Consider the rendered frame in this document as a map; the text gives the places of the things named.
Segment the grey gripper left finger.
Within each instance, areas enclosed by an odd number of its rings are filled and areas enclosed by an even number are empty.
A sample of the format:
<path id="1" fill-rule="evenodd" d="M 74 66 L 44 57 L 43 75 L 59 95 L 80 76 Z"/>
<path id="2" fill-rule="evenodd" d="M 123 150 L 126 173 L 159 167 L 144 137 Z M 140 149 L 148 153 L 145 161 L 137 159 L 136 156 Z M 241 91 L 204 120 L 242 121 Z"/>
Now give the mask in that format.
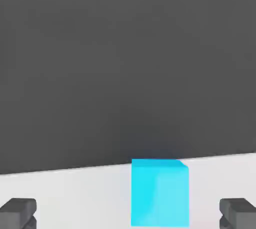
<path id="1" fill-rule="evenodd" d="M 0 229 L 37 229 L 34 198 L 11 198 L 0 207 Z"/>

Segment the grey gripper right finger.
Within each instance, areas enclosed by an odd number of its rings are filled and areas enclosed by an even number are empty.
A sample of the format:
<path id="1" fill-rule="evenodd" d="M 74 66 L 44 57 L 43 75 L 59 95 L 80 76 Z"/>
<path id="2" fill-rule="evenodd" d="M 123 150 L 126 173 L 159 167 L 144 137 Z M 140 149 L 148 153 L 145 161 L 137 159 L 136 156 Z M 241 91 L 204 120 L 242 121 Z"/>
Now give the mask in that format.
<path id="1" fill-rule="evenodd" d="M 222 198 L 219 229 L 256 229 L 256 207 L 245 198 Z"/>

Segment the large cyan box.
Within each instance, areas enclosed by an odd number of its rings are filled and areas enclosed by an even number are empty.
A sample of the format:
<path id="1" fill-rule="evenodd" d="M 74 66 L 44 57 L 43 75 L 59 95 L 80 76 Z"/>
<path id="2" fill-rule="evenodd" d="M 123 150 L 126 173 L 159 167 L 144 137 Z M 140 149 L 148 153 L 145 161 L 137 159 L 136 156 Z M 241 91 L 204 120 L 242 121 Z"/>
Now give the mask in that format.
<path id="1" fill-rule="evenodd" d="M 131 225 L 187 228 L 189 168 L 176 159 L 131 161 Z"/>

